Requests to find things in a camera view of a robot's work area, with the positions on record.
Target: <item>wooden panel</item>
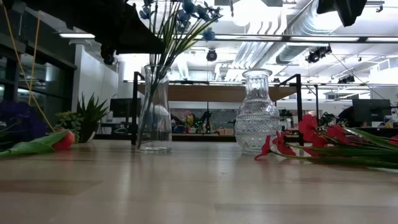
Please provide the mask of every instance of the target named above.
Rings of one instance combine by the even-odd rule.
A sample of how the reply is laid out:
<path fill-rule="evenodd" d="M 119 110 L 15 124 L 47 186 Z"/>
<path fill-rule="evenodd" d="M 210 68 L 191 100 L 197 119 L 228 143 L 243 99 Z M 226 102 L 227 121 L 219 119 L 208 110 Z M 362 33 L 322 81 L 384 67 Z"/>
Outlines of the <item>wooden panel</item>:
<path fill-rule="evenodd" d="M 145 85 L 138 90 L 144 94 Z M 269 87 L 272 101 L 296 93 L 295 87 Z M 244 86 L 169 85 L 169 101 L 240 103 L 246 95 Z"/>

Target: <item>table surface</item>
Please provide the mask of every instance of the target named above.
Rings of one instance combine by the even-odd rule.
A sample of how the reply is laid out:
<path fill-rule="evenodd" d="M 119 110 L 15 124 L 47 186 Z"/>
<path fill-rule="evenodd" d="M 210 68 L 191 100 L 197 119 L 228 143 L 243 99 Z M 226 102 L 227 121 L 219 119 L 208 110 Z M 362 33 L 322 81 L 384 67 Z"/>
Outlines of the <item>table surface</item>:
<path fill-rule="evenodd" d="M 175 142 L 141 154 L 129 141 L 0 160 L 1 223 L 396 223 L 398 174 L 276 156 L 236 143 Z"/>

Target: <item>textured glass vase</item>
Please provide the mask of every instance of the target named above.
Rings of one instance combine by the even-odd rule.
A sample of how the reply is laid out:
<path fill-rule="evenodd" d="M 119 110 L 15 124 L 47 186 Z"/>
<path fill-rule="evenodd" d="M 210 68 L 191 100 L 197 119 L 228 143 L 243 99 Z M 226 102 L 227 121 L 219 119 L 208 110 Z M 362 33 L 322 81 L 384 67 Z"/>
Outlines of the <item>textured glass vase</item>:
<path fill-rule="evenodd" d="M 253 69 L 243 73 L 246 97 L 236 115 L 235 136 L 243 154 L 258 155 L 266 137 L 275 138 L 280 130 L 279 111 L 268 94 L 268 76 L 272 72 Z"/>
<path fill-rule="evenodd" d="M 170 119 L 169 67 L 147 65 L 145 68 L 145 97 L 139 117 L 136 149 L 145 153 L 164 153 L 172 149 Z"/>

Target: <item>yellow cable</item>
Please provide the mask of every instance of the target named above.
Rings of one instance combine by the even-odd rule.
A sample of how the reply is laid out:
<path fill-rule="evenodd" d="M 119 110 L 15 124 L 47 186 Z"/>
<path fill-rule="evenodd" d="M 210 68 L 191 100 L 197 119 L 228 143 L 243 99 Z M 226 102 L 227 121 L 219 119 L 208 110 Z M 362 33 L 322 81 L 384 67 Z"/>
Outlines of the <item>yellow cable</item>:
<path fill-rule="evenodd" d="M 19 59 L 19 54 L 18 54 L 18 51 L 17 51 L 17 47 L 16 47 L 16 45 L 15 45 L 14 35 L 12 34 L 11 24 L 10 24 L 10 20 L 9 20 L 9 18 L 8 18 L 7 9 L 6 9 L 6 6 L 5 6 L 4 4 L 3 4 L 2 6 L 3 6 L 3 9 L 4 9 L 4 13 L 5 13 L 5 15 L 6 15 L 6 20 L 7 20 L 7 25 L 8 25 L 8 31 L 10 32 L 10 37 L 11 37 L 11 41 L 12 41 L 12 46 L 14 47 L 14 51 L 15 51 L 15 55 L 16 55 L 16 57 L 17 57 L 17 61 L 18 61 L 18 64 L 19 64 L 19 68 L 21 69 L 21 72 L 22 72 L 22 74 L 24 75 L 25 83 L 26 83 L 26 85 L 27 85 L 27 87 L 28 87 L 28 89 L 29 89 L 29 93 L 30 93 L 30 92 L 32 91 L 32 89 L 31 89 L 31 87 L 29 86 L 29 82 L 28 82 L 27 79 L 26 79 L 26 75 L 25 75 L 24 68 L 22 67 L 21 60 Z M 53 132 L 55 132 L 54 129 L 53 129 L 53 127 L 52 127 L 52 125 L 50 124 L 50 122 L 48 121 L 47 117 L 44 115 L 42 109 L 40 108 L 40 105 L 39 105 L 39 103 L 37 102 L 36 97 L 35 97 L 34 95 L 32 95 L 32 98 L 33 98 L 33 100 L 34 100 L 35 103 L 36 103 L 37 109 L 39 109 L 39 111 L 42 113 L 44 120 L 45 120 L 45 121 L 47 122 L 47 124 L 50 126 L 51 130 L 52 130 Z"/>
<path fill-rule="evenodd" d="M 36 65 L 36 51 L 37 51 L 37 40 L 39 39 L 39 29 L 40 29 L 40 12 L 37 11 L 37 28 L 36 28 L 36 40 L 35 40 L 35 49 L 33 53 L 33 65 L 32 65 L 32 74 L 30 75 L 30 90 L 32 89 L 33 85 L 33 77 L 35 74 L 35 65 Z M 29 101 L 28 104 L 30 106 L 30 99 L 32 97 L 32 91 L 29 90 Z"/>

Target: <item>clear glass vase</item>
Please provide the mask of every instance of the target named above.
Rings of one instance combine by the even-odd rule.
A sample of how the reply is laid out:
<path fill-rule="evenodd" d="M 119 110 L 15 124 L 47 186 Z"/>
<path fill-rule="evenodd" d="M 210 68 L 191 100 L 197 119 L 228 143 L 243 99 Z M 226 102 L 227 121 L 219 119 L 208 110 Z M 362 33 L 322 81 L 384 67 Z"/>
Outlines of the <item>clear glass vase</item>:
<path fill-rule="evenodd" d="M 136 149 L 145 153 L 164 153 L 172 149 L 170 119 L 169 74 L 163 65 L 147 65 L 145 69 L 145 97 L 139 117 Z"/>
<path fill-rule="evenodd" d="M 268 75 L 265 69 L 243 73 L 246 79 L 246 97 L 236 115 L 235 136 L 243 154 L 258 155 L 266 137 L 274 139 L 280 131 L 279 111 L 268 94 Z"/>

